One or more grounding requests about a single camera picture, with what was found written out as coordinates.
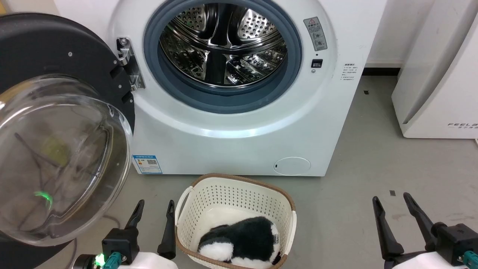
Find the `washing machine door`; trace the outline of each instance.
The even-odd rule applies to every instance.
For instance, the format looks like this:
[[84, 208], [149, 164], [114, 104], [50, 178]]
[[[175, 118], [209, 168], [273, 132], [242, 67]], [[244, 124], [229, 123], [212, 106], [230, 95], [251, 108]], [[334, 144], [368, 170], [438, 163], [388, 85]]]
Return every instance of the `washing machine door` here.
[[82, 25], [18, 13], [0, 29], [1, 264], [33, 268], [117, 197], [134, 102], [117, 57]]

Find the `black and white plush toy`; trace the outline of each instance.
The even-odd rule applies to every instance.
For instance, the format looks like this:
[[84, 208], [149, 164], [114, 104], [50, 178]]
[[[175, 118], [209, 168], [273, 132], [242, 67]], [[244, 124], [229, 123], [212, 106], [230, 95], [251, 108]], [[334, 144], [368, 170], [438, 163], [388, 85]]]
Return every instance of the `black and white plush toy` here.
[[198, 253], [218, 261], [267, 269], [280, 259], [279, 232], [265, 217], [212, 228], [199, 241]]

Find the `teal connector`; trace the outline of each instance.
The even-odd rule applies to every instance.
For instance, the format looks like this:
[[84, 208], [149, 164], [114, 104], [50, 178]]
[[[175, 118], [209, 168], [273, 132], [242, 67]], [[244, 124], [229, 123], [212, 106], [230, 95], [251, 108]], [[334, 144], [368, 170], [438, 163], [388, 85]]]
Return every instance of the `teal connector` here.
[[118, 269], [121, 265], [121, 254], [119, 252], [113, 252], [106, 261], [103, 269]]
[[478, 269], [478, 255], [473, 251], [467, 251], [463, 255], [463, 264], [470, 269]]

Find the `feelab logo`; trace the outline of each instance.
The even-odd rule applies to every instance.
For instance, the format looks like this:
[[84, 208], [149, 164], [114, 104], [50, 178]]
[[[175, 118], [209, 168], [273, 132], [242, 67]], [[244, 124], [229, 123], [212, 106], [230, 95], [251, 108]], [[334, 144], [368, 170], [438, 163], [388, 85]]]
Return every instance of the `feelab logo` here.
[[448, 128], [478, 129], [478, 123], [449, 123]]

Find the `door hinge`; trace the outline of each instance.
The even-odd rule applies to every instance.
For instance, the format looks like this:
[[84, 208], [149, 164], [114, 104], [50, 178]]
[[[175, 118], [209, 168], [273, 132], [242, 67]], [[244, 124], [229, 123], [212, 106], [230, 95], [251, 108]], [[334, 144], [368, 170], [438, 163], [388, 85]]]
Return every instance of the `door hinge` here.
[[120, 37], [116, 40], [116, 45], [118, 47], [119, 64], [124, 67], [130, 77], [131, 91], [144, 89], [143, 76], [138, 66], [131, 40], [126, 37]]

